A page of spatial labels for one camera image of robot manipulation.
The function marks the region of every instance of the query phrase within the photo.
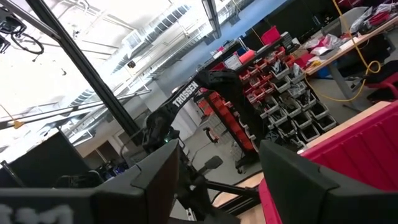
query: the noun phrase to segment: metal frame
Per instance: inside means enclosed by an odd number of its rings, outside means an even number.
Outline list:
[[[79,49],[77,44],[69,36],[65,28],[57,20],[50,8],[43,0],[27,0],[28,5],[39,17],[40,21],[32,17],[16,4],[9,0],[0,0],[0,3],[7,7],[11,12],[21,16],[23,19],[36,26],[40,31],[56,40],[65,53],[70,57],[81,74],[94,89],[95,93],[104,102],[115,120],[125,130],[126,134],[133,136],[139,130],[139,127],[124,109],[123,105],[113,95],[113,92],[102,80],[98,72]]]

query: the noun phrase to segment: paper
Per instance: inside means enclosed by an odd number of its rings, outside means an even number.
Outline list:
[[[358,37],[354,37],[354,41],[355,43],[358,43],[360,41],[360,39]],[[353,41],[350,39],[349,41],[345,42],[343,45],[341,45],[339,48],[341,50],[344,50],[350,46],[354,45]]]

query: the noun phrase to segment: black pole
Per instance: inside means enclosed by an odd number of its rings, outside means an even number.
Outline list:
[[[118,99],[113,95],[113,92],[105,84],[98,72],[88,61],[73,39],[69,36],[46,3],[44,3],[43,0],[27,0],[26,2],[36,13],[39,19],[46,23],[58,34],[60,39],[55,40],[70,57],[72,62],[76,65],[81,74],[94,89],[95,93],[104,102],[105,106],[109,109],[115,120],[118,121],[126,134],[128,134],[130,137],[133,136],[134,133],[136,133],[140,128],[131,118],[126,109],[124,109],[123,105],[120,104]]]

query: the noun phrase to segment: shelving unit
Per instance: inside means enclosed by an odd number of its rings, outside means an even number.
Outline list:
[[[242,66],[236,71],[244,85],[245,96],[258,110],[263,121],[274,133],[278,133],[286,145],[296,146],[290,148],[298,151],[305,147],[305,143],[336,126],[337,122],[304,82],[304,72],[294,64],[292,55],[281,43],[279,39],[254,54],[248,52],[251,56],[245,57]],[[225,68],[223,62],[213,65],[212,70]],[[229,126],[228,131],[243,151],[249,149],[249,145],[250,149],[255,147],[248,143],[252,140],[250,130],[239,122],[239,115],[232,112],[231,103],[223,101],[224,107],[219,108],[219,102],[207,102],[221,120],[232,121],[232,118],[224,118],[225,113],[220,113],[220,110],[228,110],[232,117],[235,116],[234,124],[223,123]]]

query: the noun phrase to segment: blue wall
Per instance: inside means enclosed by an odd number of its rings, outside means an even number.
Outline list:
[[[203,64],[210,59],[211,51],[218,49],[225,41],[236,39],[243,35],[284,2],[285,0],[255,0],[252,2],[239,13],[241,19],[239,22],[235,23],[234,26],[227,22],[221,27],[222,36],[220,39],[216,39],[210,45],[202,42],[186,54],[180,62],[176,62],[166,69],[160,76],[159,81],[157,81],[160,88],[165,93],[170,94],[175,87],[195,73],[197,65]]]

